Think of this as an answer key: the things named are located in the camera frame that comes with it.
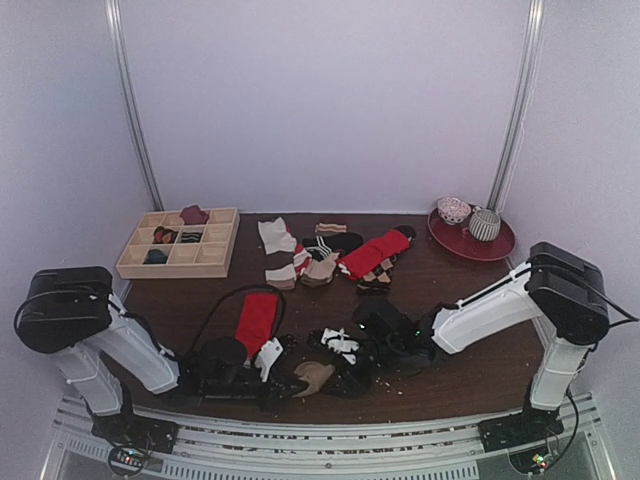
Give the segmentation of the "left aluminium frame post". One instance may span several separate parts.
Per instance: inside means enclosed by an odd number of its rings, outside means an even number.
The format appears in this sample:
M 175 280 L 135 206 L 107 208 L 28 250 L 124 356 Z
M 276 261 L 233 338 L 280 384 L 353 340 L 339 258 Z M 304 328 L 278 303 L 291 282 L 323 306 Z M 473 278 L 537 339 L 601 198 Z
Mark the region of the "left aluminium frame post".
M 149 155 L 141 116 L 137 105 L 131 69 L 129 65 L 126 38 L 122 23 L 121 6 L 117 0 L 106 0 L 105 13 L 109 34 L 119 75 L 126 118 L 134 146 L 136 159 L 141 170 L 147 194 L 154 211 L 164 209 L 160 188 Z

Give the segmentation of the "red round plate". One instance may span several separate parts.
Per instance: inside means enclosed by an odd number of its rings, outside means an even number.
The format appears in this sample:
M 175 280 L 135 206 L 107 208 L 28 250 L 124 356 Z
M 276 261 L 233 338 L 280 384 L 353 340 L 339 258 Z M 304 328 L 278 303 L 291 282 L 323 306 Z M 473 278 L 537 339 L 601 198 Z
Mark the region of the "red round plate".
M 515 249 L 516 238 L 511 227 L 503 222 L 498 237 L 491 242 L 475 239 L 468 228 L 468 221 L 449 225 L 438 210 L 430 212 L 427 227 L 435 241 L 447 251 L 473 261 L 494 262 L 506 259 Z

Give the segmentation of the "red folded sock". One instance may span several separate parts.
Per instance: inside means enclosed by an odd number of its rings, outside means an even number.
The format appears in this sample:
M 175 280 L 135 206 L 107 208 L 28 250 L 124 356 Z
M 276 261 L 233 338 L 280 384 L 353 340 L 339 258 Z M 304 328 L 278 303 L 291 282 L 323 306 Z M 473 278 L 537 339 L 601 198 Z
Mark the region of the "red folded sock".
M 416 230 L 409 225 L 394 227 L 339 259 L 337 267 L 350 279 L 362 279 L 384 260 L 408 250 L 416 236 Z

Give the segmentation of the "small striped folded sock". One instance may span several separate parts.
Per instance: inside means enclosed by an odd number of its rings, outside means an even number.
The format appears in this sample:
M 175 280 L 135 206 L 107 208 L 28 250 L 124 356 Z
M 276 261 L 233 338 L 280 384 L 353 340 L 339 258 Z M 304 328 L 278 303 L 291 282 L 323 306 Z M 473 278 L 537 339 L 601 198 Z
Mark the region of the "small striped folded sock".
M 315 225 L 314 232 L 316 235 L 333 235 L 347 233 L 348 227 L 345 224 L 318 223 Z

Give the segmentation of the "teal rolled sock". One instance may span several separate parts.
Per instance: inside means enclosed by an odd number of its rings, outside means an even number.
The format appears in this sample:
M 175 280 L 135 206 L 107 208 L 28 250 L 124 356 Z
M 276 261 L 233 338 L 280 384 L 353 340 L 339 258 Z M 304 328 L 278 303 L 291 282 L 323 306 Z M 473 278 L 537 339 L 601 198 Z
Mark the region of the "teal rolled sock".
M 144 259 L 145 265 L 163 265 L 168 260 L 168 254 L 160 249 L 150 249 Z

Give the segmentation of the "wooden compartment tray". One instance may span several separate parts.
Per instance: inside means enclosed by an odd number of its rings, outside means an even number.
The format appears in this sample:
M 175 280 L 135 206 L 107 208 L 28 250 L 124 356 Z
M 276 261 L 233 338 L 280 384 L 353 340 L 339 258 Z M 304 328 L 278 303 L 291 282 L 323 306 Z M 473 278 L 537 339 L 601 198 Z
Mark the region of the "wooden compartment tray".
M 227 277 L 240 223 L 239 211 L 236 208 L 214 208 L 206 211 L 210 213 L 210 219 L 204 225 L 185 225 L 179 211 L 145 214 L 116 264 L 119 275 L 127 280 Z M 173 244 L 153 244 L 153 232 L 158 226 L 178 232 Z M 201 242 L 180 243 L 182 231 L 202 231 Z M 167 263 L 145 265 L 144 259 L 150 249 L 166 252 Z

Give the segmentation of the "argyle brown sock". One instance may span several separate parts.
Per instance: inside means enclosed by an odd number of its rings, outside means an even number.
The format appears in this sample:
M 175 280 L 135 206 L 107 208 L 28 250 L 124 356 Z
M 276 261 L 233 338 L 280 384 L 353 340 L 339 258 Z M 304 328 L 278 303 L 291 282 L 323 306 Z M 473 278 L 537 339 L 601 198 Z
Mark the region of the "argyle brown sock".
M 393 272 L 399 256 L 384 259 L 366 273 L 356 285 L 356 293 L 362 296 L 387 295 L 391 289 Z

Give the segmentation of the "tan brown sock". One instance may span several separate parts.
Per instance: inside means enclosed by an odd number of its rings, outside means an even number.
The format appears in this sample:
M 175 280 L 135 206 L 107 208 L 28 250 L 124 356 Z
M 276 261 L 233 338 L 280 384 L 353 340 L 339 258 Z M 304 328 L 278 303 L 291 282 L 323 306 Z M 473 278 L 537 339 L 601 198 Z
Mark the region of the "tan brown sock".
M 301 381 L 307 383 L 307 387 L 294 398 L 304 398 L 318 393 L 329 378 L 335 373 L 335 366 L 332 364 L 321 364 L 317 361 L 305 361 L 300 363 L 294 370 L 294 375 Z

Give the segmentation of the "aluminium frame post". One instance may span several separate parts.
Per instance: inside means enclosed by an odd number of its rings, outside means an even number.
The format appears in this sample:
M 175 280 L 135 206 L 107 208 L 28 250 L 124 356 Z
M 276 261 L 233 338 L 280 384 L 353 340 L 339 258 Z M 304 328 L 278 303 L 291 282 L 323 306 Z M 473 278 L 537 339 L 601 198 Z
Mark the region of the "aluminium frame post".
M 106 0 L 105 13 L 109 34 L 119 75 L 126 118 L 134 146 L 136 159 L 141 170 L 147 194 L 154 211 L 164 209 L 160 188 L 149 155 L 141 116 L 137 105 L 131 69 L 129 65 L 126 38 L 122 23 L 121 6 L 117 0 Z
M 545 1 L 531 0 L 525 27 L 518 77 L 506 134 L 487 207 L 499 214 L 505 208 L 524 139 L 526 114 L 534 96 L 543 43 Z

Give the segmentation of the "red and beige sock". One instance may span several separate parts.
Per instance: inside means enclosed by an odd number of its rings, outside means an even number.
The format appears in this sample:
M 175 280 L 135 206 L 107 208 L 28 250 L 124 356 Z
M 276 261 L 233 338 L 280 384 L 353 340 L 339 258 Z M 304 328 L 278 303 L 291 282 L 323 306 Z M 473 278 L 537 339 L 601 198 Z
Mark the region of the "red and beige sock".
M 235 338 L 253 358 L 273 336 L 278 297 L 272 293 L 252 293 L 245 297 Z

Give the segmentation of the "beige white folded sock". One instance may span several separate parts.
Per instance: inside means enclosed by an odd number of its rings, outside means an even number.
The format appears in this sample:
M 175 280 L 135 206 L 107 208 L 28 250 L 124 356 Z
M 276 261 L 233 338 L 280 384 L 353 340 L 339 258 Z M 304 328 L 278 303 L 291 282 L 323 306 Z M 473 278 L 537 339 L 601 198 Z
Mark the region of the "beige white folded sock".
M 297 246 L 296 238 L 290 233 L 282 217 L 258 223 L 258 232 L 266 255 L 278 252 L 292 253 Z

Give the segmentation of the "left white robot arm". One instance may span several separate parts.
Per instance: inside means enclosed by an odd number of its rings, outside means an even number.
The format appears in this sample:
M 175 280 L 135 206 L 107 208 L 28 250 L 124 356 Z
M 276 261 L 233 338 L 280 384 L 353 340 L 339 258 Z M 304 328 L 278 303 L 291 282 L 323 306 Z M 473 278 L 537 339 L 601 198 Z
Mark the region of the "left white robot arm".
M 293 336 L 278 333 L 286 312 L 284 296 L 268 285 L 240 290 L 275 297 L 274 321 L 256 352 L 229 336 L 195 337 L 186 353 L 172 351 L 157 340 L 142 315 L 125 308 L 112 290 L 111 273 L 101 266 L 37 272 L 13 328 L 29 349 L 49 356 L 80 394 L 94 436 L 129 454 L 170 454 L 178 424 L 135 413 L 129 388 L 101 357 L 109 356 L 169 404 L 236 399 L 272 409 L 309 384 L 279 366 L 296 345 Z

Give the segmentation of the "black white striped sock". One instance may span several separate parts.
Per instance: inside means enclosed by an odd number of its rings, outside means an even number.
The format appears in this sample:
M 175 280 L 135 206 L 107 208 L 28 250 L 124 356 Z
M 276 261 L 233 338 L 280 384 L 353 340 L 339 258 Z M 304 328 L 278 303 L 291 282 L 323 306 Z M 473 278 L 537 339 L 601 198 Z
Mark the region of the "black white striped sock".
M 340 256 L 347 255 L 360 248 L 363 243 L 363 237 L 353 232 L 316 236 L 302 240 L 304 249 L 317 261 L 326 259 L 332 253 L 338 253 Z

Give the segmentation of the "beige brown sock pile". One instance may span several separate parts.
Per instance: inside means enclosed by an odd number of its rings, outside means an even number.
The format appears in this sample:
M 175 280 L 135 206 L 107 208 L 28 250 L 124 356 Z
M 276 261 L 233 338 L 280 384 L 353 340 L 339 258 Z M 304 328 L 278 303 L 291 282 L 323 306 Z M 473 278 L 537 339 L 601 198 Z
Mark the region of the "beige brown sock pile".
M 265 281 L 268 285 L 278 290 L 293 290 L 296 286 L 297 274 L 293 264 L 288 264 L 278 269 L 265 271 Z

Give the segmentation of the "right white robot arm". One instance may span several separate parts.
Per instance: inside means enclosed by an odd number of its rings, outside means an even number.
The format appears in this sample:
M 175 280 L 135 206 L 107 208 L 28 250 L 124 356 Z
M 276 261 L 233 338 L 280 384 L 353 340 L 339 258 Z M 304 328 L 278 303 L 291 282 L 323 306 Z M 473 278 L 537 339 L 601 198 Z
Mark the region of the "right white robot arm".
M 562 401 L 588 351 L 610 330 L 603 276 L 595 265 L 539 242 L 503 279 L 454 304 L 440 303 L 418 321 L 385 298 L 370 299 L 352 315 L 362 338 L 325 327 L 313 331 L 308 343 L 336 357 L 325 392 L 355 397 L 367 389 L 376 367 L 401 360 L 430 365 L 532 319 L 549 321 L 555 336 L 527 387 L 521 412 L 479 423 L 483 448 L 490 452 L 563 432 Z

